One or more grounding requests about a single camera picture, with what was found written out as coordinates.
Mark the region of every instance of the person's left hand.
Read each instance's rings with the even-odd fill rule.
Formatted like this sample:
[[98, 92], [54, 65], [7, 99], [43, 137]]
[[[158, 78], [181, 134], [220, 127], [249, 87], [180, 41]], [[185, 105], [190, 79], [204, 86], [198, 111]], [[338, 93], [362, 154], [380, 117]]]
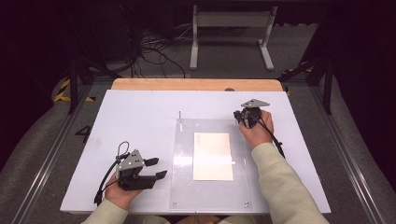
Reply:
[[113, 176], [107, 181], [105, 198], [114, 203], [116, 206], [128, 210], [132, 200], [139, 195], [143, 190], [123, 190], [119, 187], [119, 184], [116, 180], [116, 174], [114, 173]]

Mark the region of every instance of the wooden edge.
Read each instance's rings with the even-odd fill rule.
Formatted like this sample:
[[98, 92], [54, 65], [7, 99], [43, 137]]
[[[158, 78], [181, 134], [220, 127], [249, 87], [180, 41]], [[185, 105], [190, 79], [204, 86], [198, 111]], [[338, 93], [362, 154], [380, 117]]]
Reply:
[[283, 91], [276, 79], [118, 78], [111, 90], [130, 91]]

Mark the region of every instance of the white stand leg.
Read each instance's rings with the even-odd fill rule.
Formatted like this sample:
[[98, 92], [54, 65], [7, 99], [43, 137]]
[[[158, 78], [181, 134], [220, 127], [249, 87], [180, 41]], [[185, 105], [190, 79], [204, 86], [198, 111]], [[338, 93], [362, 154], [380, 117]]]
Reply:
[[270, 18], [267, 21], [264, 39], [259, 39], [260, 50], [262, 51], [262, 58], [268, 71], [274, 71], [274, 65], [271, 61], [270, 54], [267, 49], [268, 39], [270, 38], [271, 29], [274, 24], [277, 7], [272, 7]]
[[198, 24], [197, 24], [197, 6], [194, 6], [192, 13], [192, 48], [191, 48], [191, 60], [190, 70], [196, 70], [198, 68]]
[[271, 61], [270, 53], [268, 53], [267, 47], [262, 46], [262, 39], [259, 40], [260, 50], [262, 51], [262, 58], [264, 59], [265, 66], [268, 71], [274, 71], [274, 65]]

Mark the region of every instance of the hand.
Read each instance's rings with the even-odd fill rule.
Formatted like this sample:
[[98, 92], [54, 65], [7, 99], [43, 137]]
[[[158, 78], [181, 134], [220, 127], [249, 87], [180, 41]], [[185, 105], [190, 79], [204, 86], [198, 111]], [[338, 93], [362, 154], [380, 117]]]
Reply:
[[123, 190], [115, 181], [117, 180], [114, 173], [106, 183], [108, 187], [106, 188], [105, 198], [113, 202], [116, 206], [128, 210], [132, 200], [143, 190]]
[[[274, 133], [274, 123], [272, 121], [271, 113], [262, 110], [262, 120], [265, 125]], [[248, 129], [243, 122], [239, 122], [239, 130], [245, 136], [247, 143], [253, 149], [262, 143], [272, 143], [271, 135], [258, 123], [253, 128]]]

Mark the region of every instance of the white table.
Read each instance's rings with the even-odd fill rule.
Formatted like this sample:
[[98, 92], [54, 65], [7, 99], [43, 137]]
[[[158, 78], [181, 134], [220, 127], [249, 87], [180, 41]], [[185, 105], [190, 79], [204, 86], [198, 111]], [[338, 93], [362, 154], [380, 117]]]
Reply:
[[[138, 91], [123, 91], [127, 86]], [[235, 91], [187, 91], [184, 89], [217, 90], [233, 88]], [[240, 91], [249, 88], [255, 91]], [[139, 89], [182, 89], [182, 91], [141, 91]], [[130, 143], [129, 150], [138, 148], [143, 158], [158, 157], [157, 165], [145, 167], [141, 175], [153, 175], [167, 170], [165, 179], [156, 182], [153, 189], [145, 190], [130, 207], [134, 214], [261, 214], [268, 213], [269, 207], [261, 195], [258, 172], [251, 157], [246, 156], [247, 205], [240, 208], [204, 208], [202, 203], [231, 201], [236, 197], [207, 199], [195, 195], [202, 202], [199, 209], [173, 206], [175, 193], [172, 187], [174, 147], [179, 111], [183, 119], [233, 120], [233, 112], [252, 98], [271, 105], [264, 109], [272, 112], [276, 125], [276, 137], [283, 143], [287, 161], [296, 170], [311, 192], [322, 213], [330, 208], [320, 185], [318, 176], [306, 148], [303, 136], [293, 115], [288, 96], [281, 91], [280, 84], [273, 80], [225, 80], [225, 79], [124, 79], [116, 80], [113, 90], [106, 93], [91, 136], [84, 148], [80, 161], [64, 197], [61, 210], [65, 212], [91, 212], [96, 208], [93, 198], [106, 170], [117, 155], [118, 146], [123, 141]]]

